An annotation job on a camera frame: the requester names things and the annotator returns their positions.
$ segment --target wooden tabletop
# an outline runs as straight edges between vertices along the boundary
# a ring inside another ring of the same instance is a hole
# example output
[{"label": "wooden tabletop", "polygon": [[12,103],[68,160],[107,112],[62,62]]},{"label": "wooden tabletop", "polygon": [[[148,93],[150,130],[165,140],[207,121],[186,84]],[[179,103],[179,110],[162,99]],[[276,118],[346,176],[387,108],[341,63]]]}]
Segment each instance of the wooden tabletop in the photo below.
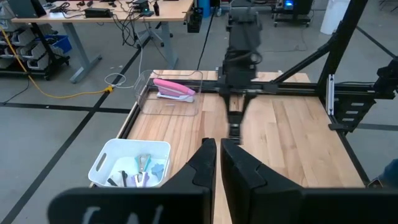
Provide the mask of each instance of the wooden tabletop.
[{"label": "wooden tabletop", "polygon": [[[191,72],[157,71],[163,75]],[[261,72],[257,80],[269,81],[276,76],[278,73]],[[203,72],[203,79],[215,80],[216,73]],[[309,79],[306,74],[298,73],[287,82],[309,82]],[[200,98],[200,111],[196,116],[141,113],[128,139],[169,142],[172,148],[170,176],[173,176],[200,147],[202,138],[215,138],[219,150],[214,221],[231,223],[220,171],[220,139],[228,135],[224,102],[217,94],[205,93]],[[233,100],[233,108],[241,105],[237,98]],[[338,135],[329,130],[329,123],[316,97],[259,95],[246,111],[241,147],[304,187],[363,187]]]},{"label": "wooden tabletop", "polygon": [[[65,1],[57,1],[55,4],[60,6]],[[78,1],[68,1],[70,3],[70,9],[78,9],[76,3]],[[92,5],[93,8],[107,8],[110,9],[114,16],[114,18],[118,18],[120,21],[123,21],[127,18],[128,13],[126,11],[129,10],[129,7],[126,2],[129,1],[115,1],[115,5],[117,7],[110,6],[107,2],[99,2],[94,1]],[[186,17],[186,13],[188,12],[193,4],[193,0],[178,0],[178,1],[157,1],[159,5],[159,16],[152,15],[151,17],[143,17],[138,19],[138,21],[148,21],[148,22],[159,22],[159,21],[184,21]],[[80,7],[82,10],[87,8],[87,5]],[[70,19],[66,19],[62,13],[52,13],[49,10],[46,11],[47,15],[44,15],[40,18],[15,18],[12,19],[12,22],[114,22],[113,18],[86,18],[85,16],[77,16]],[[68,12],[65,14],[66,17],[71,17],[79,14],[84,14],[84,12]]]}]

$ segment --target floor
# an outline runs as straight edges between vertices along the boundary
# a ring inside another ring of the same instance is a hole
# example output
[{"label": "floor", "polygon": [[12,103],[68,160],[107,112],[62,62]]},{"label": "floor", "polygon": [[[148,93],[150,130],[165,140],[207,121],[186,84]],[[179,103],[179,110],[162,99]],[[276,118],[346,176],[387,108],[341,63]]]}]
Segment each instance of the floor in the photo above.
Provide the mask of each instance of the floor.
[{"label": "floor", "polygon": [[[369,1],[359,25],[392,52],[398,52],[396,37],[398,11],[389,12],[395,5],[387,5],[382,11],[377,1]],[[264,30],[259,51],[264,60],[259,71],[286,71],[325,43],[330,36],[319,32],[323,11],[315,11],[309,28],[280,24],[273,28],[269,11],[261,14]],[[176,69],[194,70],[206,36],[210,18],[203,21],[199,34],[188,34],[182,22],[171,23],[174,33],[172,43],[179,55]],[[208,43],[201,60],[200,70],[214,70],[220,66],[228,45],[225,32],[225,16],[215,17]],[[60,24],[53,28],[64,33]],[[102,90],[104,77],[120,72],[136,50],[121,45],[120,31],[114,24],[77,24],[76,29],[88,55],[101,54],[102,61],[80,83],[71,84],[68,79],[78,69],[75,51],[70,52],[71,64],[46,82],[37,83],[47,93],[69,95],[81,91]],[[165,69],[166,63],[153,42],[143,52],[142,70]],[[336,73],[338,82],[373,81],[376,70],[386,66],[391,59],[356,31]],[[317,81],[325,58],[303,70],[311,81]],[[127,83],[132,85],[138,76],[139,57],[127,69]],[[0,78],[0,102],[8,99],[27,85],[18,78]],[[0,107],[0,176],[7,181],[0,183],[1,223],[46,223],[46,209],[54,196],[72,187],[86,187],[90,183],[88,170],[98,152],[109,139],[114,138],[126,112],[135,102],[133,89],[116,90],[104,99],[102,95],[87,95],[67,100],[56,100],[41,95],[33,86],[10,103],[81,106],[81,110],[53,110]],[[94,113],[90,107],[119,108],[125,110]],[[395,112],[397,100],[378,101],[363,123],[398,125]],[[391,159],[398,157],[398,132],[374,129],[357,129],[348,134],[358,159],[369,178],[380,174]]]}]

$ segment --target yellow extension cord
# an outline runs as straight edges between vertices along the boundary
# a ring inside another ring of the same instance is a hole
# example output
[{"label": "yellow extension cord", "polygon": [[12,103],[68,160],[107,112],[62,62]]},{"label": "yellow extension cord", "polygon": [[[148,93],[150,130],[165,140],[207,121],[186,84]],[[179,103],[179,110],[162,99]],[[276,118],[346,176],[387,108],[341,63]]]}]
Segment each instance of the yellow extension cord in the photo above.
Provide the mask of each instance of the yellow extension cord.
[{"label": "yellow extension cord", "polygon": [[[6,32],[4,31],[4,29],[3,29],[1,26],[0,26],[0,29],[1,29],[1,32],[2,32],[2,34],[3,34],[3,36],[4,36],[4,38],[5,38],[6,41],[7,41],[8,46],[9,46],[10,49],[12,50],[12,53],[15,55],[16,59],[18,60],[19,65],[20,65],[20,66],[22,67],[22,69],[27,73],[27,70],[26,70],[24,64],[21,62],[21,60],[20,60],[19,57],[18,57],[17,52],[14,50],[14,47],[11,45],[10,40],[8,39],[8,36],[7,36]],[[32,83],[33,83],[33,85],[36,87],[36,89],[38,89],[42,94],[44,94],[45,96],[51,97],[51,98],[56,98],[56,99],[67,99],[67,98],[72,98],[72,97],[76,97],[76,96],[80,96],[80,95],[90,95],[90,94],[104,93],[104,92],[106,92],[106,91],[108,91],[108,92],[111,93],[111,92],[113,91],[113,88],[112,88],[112,86],[110,85],[110,86],[106,87],[104,90],[101,90],[101,91],[83,92],[83,93],[77,93],[77,94],[70,95],[70,96],[53,96],[53,95],[50,95],[50,94],[48,94],[48,93],[43,92],[43,91],[40,89],[40,87],[36,84],[36,82],[33,80],[33,78],[32,78],[30,75],[28,75],[28,77],[29,77],[29,79],[32,81]]]}]

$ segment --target desk leg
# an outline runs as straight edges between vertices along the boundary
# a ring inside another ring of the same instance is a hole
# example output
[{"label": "desk leg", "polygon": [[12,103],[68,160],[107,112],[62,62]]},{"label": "desk leg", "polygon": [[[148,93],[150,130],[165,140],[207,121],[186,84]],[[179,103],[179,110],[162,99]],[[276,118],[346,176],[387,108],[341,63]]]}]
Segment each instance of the desk leg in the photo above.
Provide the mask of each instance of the desk leg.
[{"label": "desk leg", "polygon": [[165,57],[167,59],[167,69],[174,69],[175,64],[177,63],[178,57],[177,54],[173,51],[172,43],[170,39],[170,29],[169,23],[162,21],[162,39],[164,43],[164,52]]},{"label": "desk leg", "polygon": [[81,68],[79,68],[79,70],[69,79],[72,83],[77,83],[87,75],[87,73],[97,64],[99,60],[102,59],[102,57],[101,55],[97,55],[93,60],[90,61],[73,24],[71,22],[64,22],[62,25],[69,36],[72,49],[78,51]]}]

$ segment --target standing desk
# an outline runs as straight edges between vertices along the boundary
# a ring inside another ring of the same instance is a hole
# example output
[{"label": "standing desk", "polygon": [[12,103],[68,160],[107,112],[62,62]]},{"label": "standing desk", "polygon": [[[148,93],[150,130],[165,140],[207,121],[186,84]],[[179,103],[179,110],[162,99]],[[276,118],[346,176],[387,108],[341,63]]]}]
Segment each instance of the standing desk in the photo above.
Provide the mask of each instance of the standing desk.
[{"label": "standing desk", "polygon": [[[60,6],[65,1],[57,1],[55,4]],[[68,1],[70,3],[70,9],[78,9],[76,6],[77,1]],[[128,18],[128,13],[124,12],[123,9],[129,10],[127,5],[128,1],[116,1],[115,4],[117,7],[110,6],[107,2],[99,2],[94,1],[92,7],[95,8],[108,8],[113,14],[117,15],[114,18],[118,18],[120,21]],[[159,0],[158,5],[160,9],[159,16],[151,16],[151,17],[142,17],[137,21],[140,22],[161,22],[162,28],[162,40],[164,43],[164,51],[165,57],[167,59],[168,69],[174,69],[175,64],[177,63],[178,57],[177,54],[173,51],[171,40],[170,40],[170,29],[169,22],[177,22],[184,21],[186,15],[191,6],[193,4],[193,0],[179,0],[179,1],[163,1]],[[87,8],[87,5],[80,7],[81,10]],[[89,59],[87,54],[83,48],[83,44],[79,39],[79,36],[76,32],[73,23],[75,22],[114,22],[113,18],[86,18],[85,16],[77,16],[70,19],[67,19],[63,16],[62,13],[50,13],[49,10],[46,11],[47,15],[44,15],[40,18],[15,18],[12,22],[30,22],[30,23],[39,23],[39,22],[61,22],[63,24],[63,28],[65,29],[67,35],[69,36],[70,42],[72,44],[73,49],[78,51],[78,56],[81,63],[81,68],[71,77],[70,81],[72,83],[76,83],[80,81],[87,73],[95,66],[98,60],[101,59],[101,55],[97,55],[96,57]],[[84,12],[68,12],[67,17],[84,14]]]},{"label": "standing desk", "polygon": [[[161,78],[173,79],[192,73],[155,72],[167,75]],[[260,72],[254,81],[270,81],[278,75]],[[201,78],[201,75],[190,77]],[[204,80],[216,78],[216,72],[203,72]],[[287,82],[309,82],[309,79],[306,74],[297,73]],[[241,105],[238,98],[231,99],[234,109]],[[250,102],[244,116],[241,147],[303,187],[364,187],[338,134],[329,129],[330,123],[317,97],[259,95]],[[199,112],[195,116],[143,114],[136,103],[118,134],[118,138],[170,143],[169,178],[192,157],[202,138],[215,138],[218,153],[214,223],[231,223],[220,167],[220,140],[227,137],[224,101],[214,93],[200,95]]]}]

